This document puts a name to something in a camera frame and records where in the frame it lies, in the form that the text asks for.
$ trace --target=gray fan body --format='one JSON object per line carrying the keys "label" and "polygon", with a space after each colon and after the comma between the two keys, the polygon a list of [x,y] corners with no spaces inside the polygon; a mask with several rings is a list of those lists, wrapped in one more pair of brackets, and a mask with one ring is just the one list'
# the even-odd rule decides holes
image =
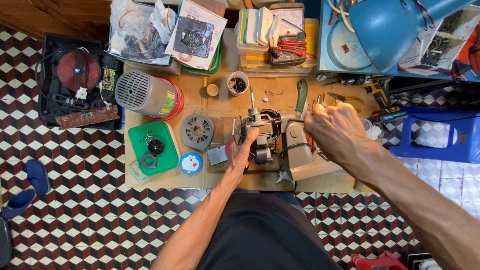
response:
{"label": "gray fan body", "polygon": [[186,146],[203,150],[207,148],[213,139],[213,123],[201,114],[189,115],[181,125],[181,137]]}
{"label": "gray fan body", "polygon": [[177,89],[160,78],[132,70],[118,79],[115,99],[126,109],[163,118],[169,116],[177,105]]}

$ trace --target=person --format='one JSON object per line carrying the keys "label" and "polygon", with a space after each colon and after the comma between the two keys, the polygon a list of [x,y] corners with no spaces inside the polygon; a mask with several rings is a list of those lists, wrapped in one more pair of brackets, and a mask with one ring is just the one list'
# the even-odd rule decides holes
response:
{"label": "person", "polygon": [[[386,198],[444,270],[480,267],[479,220],[369,139],[351,105],[317,104],[305,130],[330,160]],[[272,194],[232,194],[257,136],[254,129],[231,149],[225,175],[151,269],[339,269],[302,212]]]}

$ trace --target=green utility knife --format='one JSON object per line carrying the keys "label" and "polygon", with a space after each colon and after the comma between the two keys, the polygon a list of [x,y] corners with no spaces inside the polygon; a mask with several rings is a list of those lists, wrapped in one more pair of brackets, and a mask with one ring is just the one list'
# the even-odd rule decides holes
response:
{"label": "green utility knife", "polygon": [[307,101],[307,81],[299,80],[297,82],[297,90],[299,91],[299,95],[297,97],[297,107],[295,108],[295,111],[297,112],[296,115],[300,117],[303,112],[303,107],[305,107],[305,102]]}

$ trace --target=blue slipper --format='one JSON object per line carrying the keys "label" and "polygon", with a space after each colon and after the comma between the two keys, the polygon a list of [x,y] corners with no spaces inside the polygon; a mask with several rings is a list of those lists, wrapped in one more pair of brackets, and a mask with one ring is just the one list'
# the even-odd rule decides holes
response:
{"label": "blue slipper", "polygon": [[45,170],[45,166],[41,162],[29,160],[25,167],[27,168],[27,180],[39,194],[46,194],[50,191],[47,170]]}
{"label": "blue slipper", "polygon": [[13,196],[7,206],[3,208],[1,216],[6,219],[12,219],[18,215],[21,215],[30,203],[35,199],[36,192],[33,189],[27,189],[19,194]]}

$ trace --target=checkered tile floor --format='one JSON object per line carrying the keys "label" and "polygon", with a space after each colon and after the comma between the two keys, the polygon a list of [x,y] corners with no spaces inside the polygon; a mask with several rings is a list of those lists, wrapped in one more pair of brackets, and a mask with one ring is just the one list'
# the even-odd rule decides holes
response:
{"label": "checkered tile floor", "polygon": [[[208,191],[127,188],[122,130],[60,131],[43,126],[32,79],[41,46],[40,41],[0,25],[1,199],[5,205],[13,195],[31,188],[24,171],[29,159],[45,164],[53,188],[9,221],[14,247],[10,267],[147,269]],[[443,97],[432,96],[433,101],[419,97],[419,102]],[[428,125],[419,123],[417,142],[444,143],[445,127]],[[393,132],[385,145],[399,142],[401,124],[390,128]],[[477,165],[399,159],[479,216]],[[344,269],[353,267],[352,253],[376,258],[385,250],[399,256],[421,248],[412,229],[378,194],[299,192],[296,196],[326,250]]]}

